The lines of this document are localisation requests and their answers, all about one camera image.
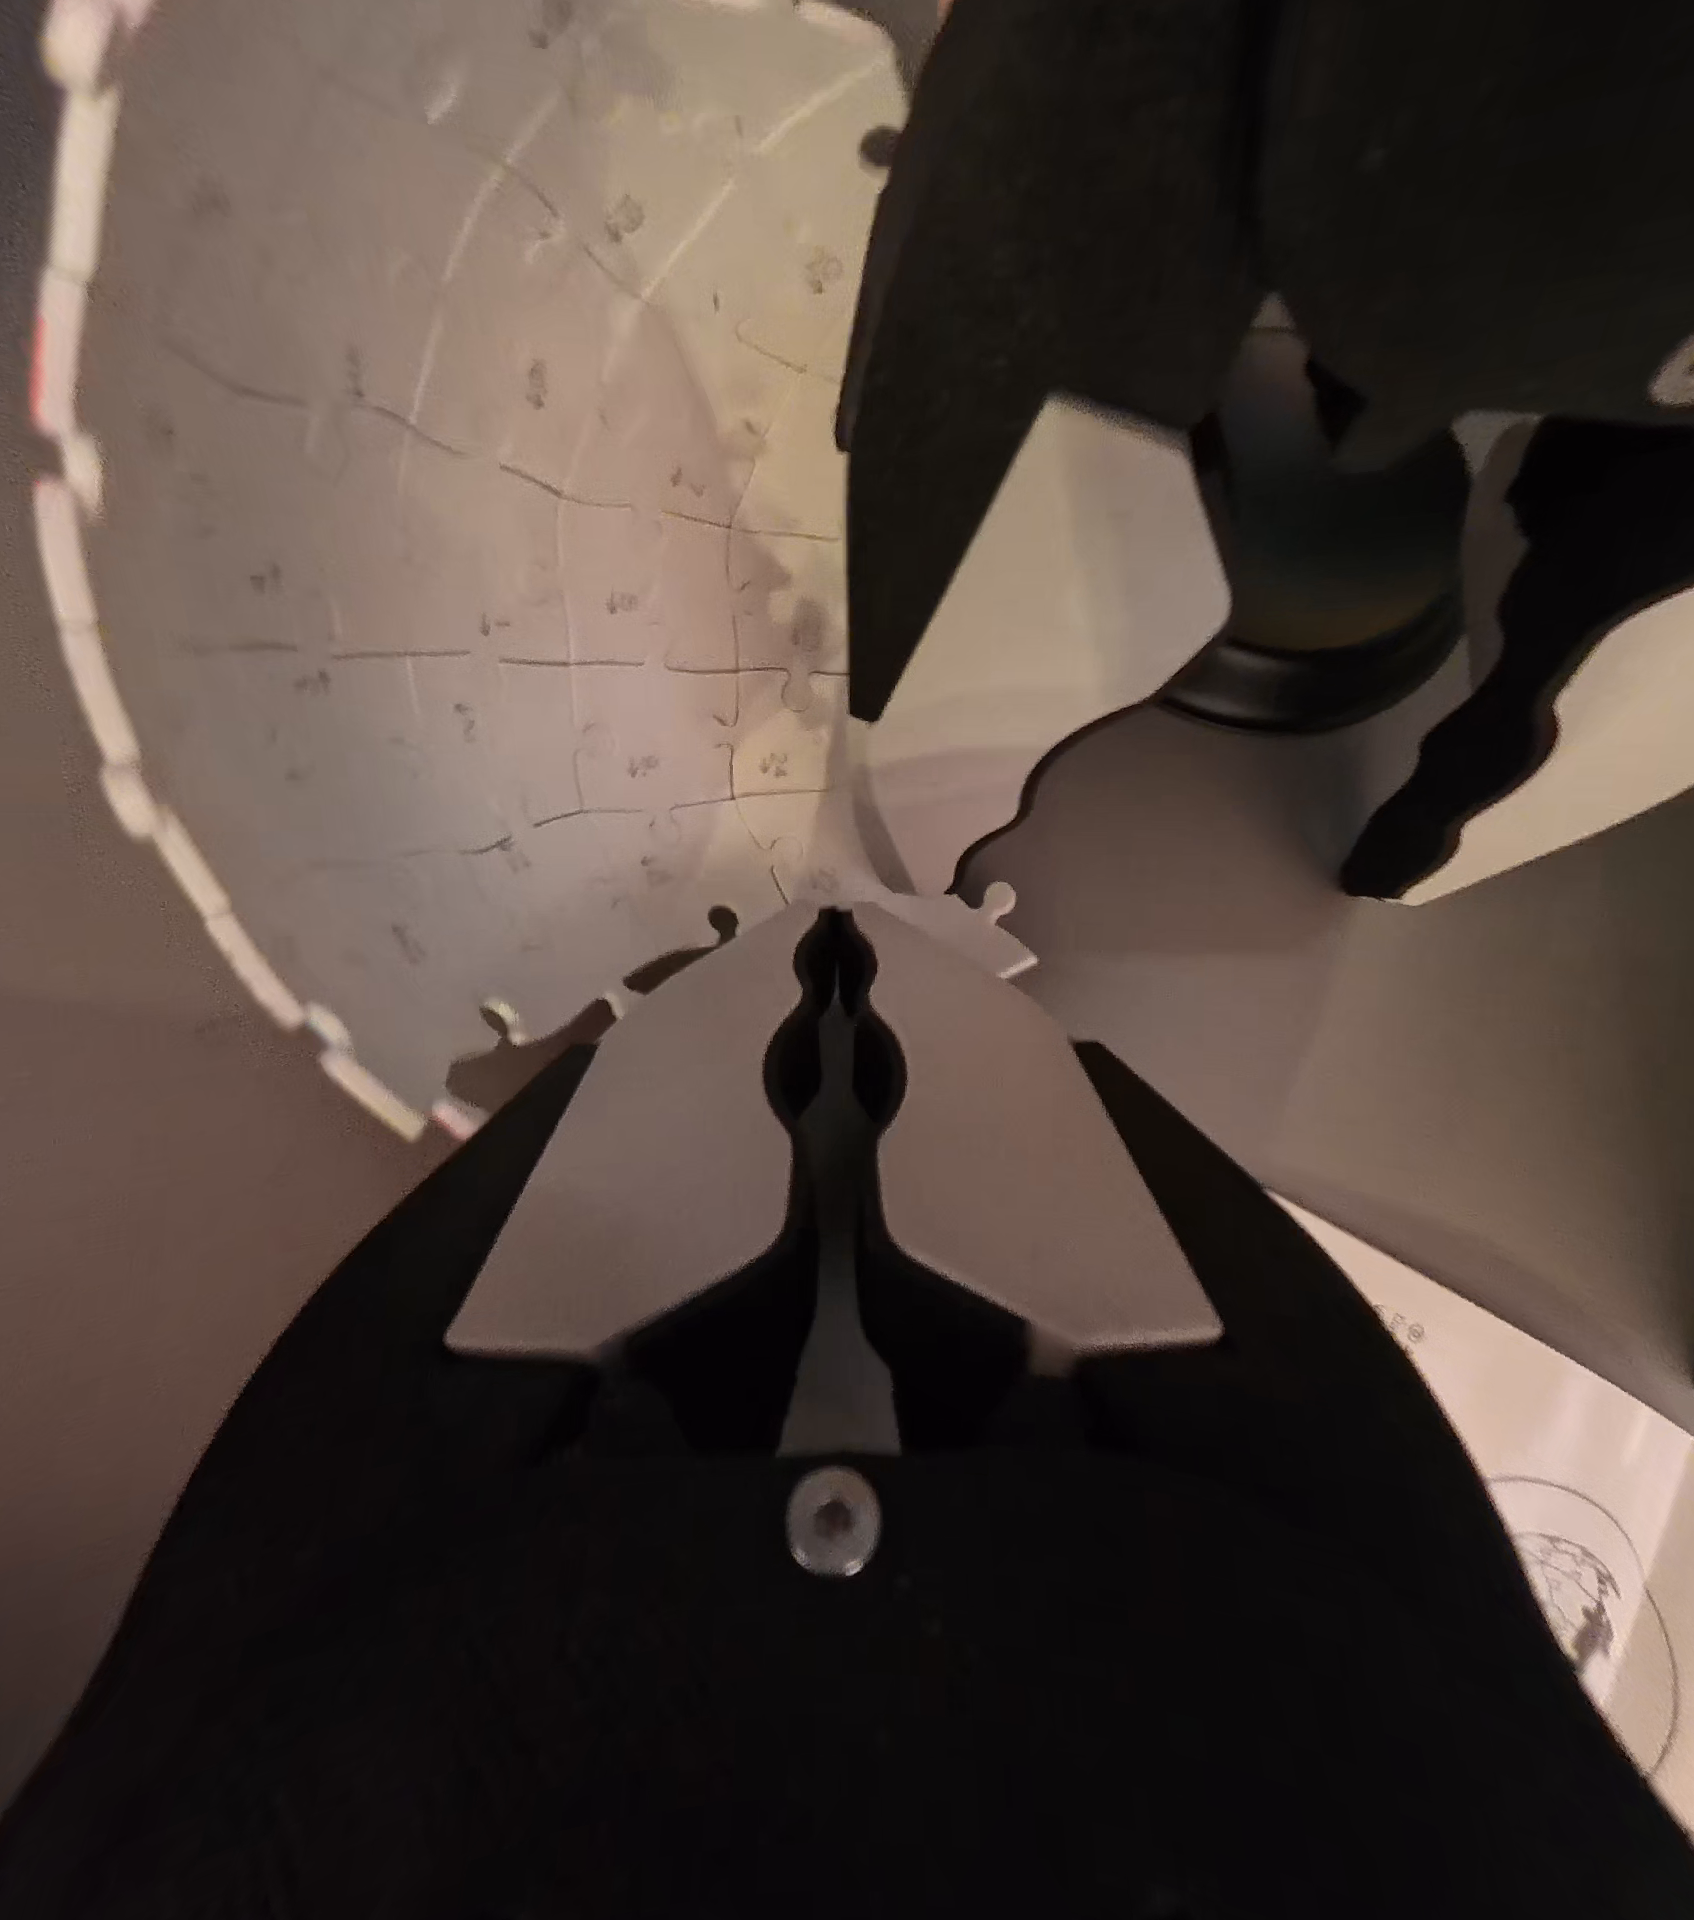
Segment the white instruction leaflet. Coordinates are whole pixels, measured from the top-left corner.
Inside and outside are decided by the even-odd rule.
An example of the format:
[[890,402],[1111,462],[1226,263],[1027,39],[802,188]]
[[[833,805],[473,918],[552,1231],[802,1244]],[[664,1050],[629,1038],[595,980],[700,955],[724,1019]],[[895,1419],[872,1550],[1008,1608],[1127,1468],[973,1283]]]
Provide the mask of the white instruction leaflet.
[[1402,1259],[1283,1207],[1421,1373],[1579,1685],[1694,1840],[1694,1435]]

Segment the black round ball stand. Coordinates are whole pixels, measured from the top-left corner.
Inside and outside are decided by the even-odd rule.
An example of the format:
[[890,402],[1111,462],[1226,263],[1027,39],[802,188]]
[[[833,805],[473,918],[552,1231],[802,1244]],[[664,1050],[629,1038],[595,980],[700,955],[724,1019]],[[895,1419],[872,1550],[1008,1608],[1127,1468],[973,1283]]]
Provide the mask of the black round ball stand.
[[1155,695],[1242,734],[1339,732],[1404,701],[1464,635],[1474,475],[1452,425],[1347,466],[1362,397],[1291,324],[1258,319],[1192,430],[1228,587],[1218,634]]

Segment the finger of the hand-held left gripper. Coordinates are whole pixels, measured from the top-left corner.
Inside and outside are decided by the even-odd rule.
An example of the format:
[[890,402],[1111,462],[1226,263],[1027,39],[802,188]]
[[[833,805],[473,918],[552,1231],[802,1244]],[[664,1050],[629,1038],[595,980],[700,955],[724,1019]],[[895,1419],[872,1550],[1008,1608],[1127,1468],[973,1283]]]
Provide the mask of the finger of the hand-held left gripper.
[[854,334],[847,713],[857,732],[1075,732],[1209,641],[1230,586],[1188,433],[978,322]]
[[1499,652],[1364,823],[1352,897],[1440,900],[1694,787],[1694,427],[1544,420],[1504,503]]

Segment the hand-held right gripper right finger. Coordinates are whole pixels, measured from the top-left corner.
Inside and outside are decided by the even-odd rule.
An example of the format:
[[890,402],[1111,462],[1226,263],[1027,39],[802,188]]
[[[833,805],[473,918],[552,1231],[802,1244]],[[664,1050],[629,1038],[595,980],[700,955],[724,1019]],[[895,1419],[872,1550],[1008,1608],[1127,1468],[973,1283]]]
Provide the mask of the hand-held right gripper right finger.
[[885,1244],[1011,1316],[1056,1363],[1211,1345],[1218,1307],[1063,1028],[890,903],[857,901],[849,919]]

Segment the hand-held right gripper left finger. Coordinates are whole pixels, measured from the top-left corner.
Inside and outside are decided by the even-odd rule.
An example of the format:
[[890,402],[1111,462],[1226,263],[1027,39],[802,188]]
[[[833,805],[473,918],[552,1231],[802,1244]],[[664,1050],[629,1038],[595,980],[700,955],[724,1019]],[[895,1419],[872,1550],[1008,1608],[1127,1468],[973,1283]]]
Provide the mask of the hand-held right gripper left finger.
[[785,1226],[808,1005],[785,906],[671,973],[593,1046],[445,1333],[471,1358],[593,1361],[759,1257]]

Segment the assembled white puzzle section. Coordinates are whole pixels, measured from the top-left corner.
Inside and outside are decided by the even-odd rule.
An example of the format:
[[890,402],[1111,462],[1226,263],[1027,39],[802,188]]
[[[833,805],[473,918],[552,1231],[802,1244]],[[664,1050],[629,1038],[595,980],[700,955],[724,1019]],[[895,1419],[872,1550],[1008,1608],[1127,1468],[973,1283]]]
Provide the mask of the assembled white puzzle section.
[[118,828],[401,1140],[855,819],[833,416],[946,3],[43,3],[28,409]]

